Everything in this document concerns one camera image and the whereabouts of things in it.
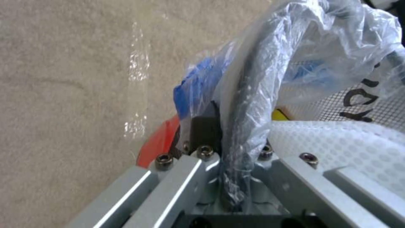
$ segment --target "gray floor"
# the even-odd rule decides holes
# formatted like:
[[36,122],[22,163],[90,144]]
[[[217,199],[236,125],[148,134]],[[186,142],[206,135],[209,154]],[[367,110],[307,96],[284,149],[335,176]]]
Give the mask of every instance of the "gray floor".
[[197,53],[266,0],[2,0],[0,226],[60,227],[175,114]]

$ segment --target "yellow object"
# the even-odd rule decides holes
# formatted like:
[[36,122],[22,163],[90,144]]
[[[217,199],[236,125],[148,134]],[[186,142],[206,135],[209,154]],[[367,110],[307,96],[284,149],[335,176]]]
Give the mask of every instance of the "yellow object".
[[276,109],[271,114],[272,120],[288,120],[288,118],[279,109]]

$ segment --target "clear plastic bag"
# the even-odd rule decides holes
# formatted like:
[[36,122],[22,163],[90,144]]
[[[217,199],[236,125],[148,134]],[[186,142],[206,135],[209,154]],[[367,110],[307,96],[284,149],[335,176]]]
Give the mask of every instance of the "clear plastic bag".
[[273,5],[174,89],[179,144],[189,136],[191,118],[215,101],[223,132],[222,196],[232,210],[248,212],[250,172],[275,106],[315,102],[354,86],[394,51],[402,52],[398,20],[360,1]]

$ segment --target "metal bar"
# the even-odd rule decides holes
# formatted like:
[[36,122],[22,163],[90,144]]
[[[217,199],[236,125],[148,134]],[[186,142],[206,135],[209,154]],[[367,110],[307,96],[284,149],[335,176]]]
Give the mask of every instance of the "metal bar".
[[67,227],[119,227],[157,184],[156,174],[133,166],[108,186]]
[[183,155],[124,228],[171,227],[182,211],[191,212],[206,183],[204,163]]
[[324,174],[364,208],[391,227],[405,227],[405,201],[352,167]]
[[258,175],[294,215],[314,212],[328,227],[387,227],[298,157],[275,161]]

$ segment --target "bolt head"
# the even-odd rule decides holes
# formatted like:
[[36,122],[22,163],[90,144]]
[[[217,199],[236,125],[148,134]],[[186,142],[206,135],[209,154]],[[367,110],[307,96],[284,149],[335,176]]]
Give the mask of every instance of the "bolt head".
[[272,155],[273,155],[273,149],[271,148],[270,145],[266,145],[263,147],[263,150],[259,154],[259,160],[267,161],[267,160],[271,159]]
[[302,153],[300,154],[300,158],[313,168],[316,168],[318,166],[318,158],[311,153]]
[[155,166],[158,170],[166,171],[171,168],[173,157],[170,154],[160,154],[155,159]]
[[204,161],[208,160],[214,154],[212,147],[203,145],[197,148],[197,157]]

